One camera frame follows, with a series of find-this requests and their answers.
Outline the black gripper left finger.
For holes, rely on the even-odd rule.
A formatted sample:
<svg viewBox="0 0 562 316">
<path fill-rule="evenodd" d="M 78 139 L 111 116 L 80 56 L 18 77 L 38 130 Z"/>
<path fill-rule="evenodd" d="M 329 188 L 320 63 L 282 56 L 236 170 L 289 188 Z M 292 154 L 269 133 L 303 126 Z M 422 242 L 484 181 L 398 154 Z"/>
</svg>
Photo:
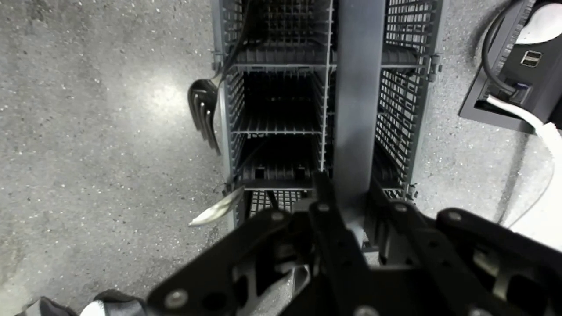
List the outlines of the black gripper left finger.
<svg viewBox="0 0 562 316">
<path fill-rule="evenodd" d="M 336 190 L 327 172 L 317 172 L 315 183 L 315 209 L 320 212 L 331 212 L 336 209 Z"/>
</svg>

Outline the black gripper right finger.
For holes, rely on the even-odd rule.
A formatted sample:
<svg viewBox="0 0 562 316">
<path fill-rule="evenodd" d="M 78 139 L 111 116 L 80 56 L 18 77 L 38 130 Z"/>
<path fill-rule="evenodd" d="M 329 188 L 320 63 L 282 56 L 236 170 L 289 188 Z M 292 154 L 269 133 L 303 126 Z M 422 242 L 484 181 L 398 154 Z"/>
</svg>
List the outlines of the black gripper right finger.
<svg viewBox="0 0 562 316">
<path fill-rule="evenodd" d="M 371 181 L 368 204 L 373 212 L 389 209 L 392 205 L 391 198 L 384 191 L 384 186 L 377 179 Z"/>
</svg>

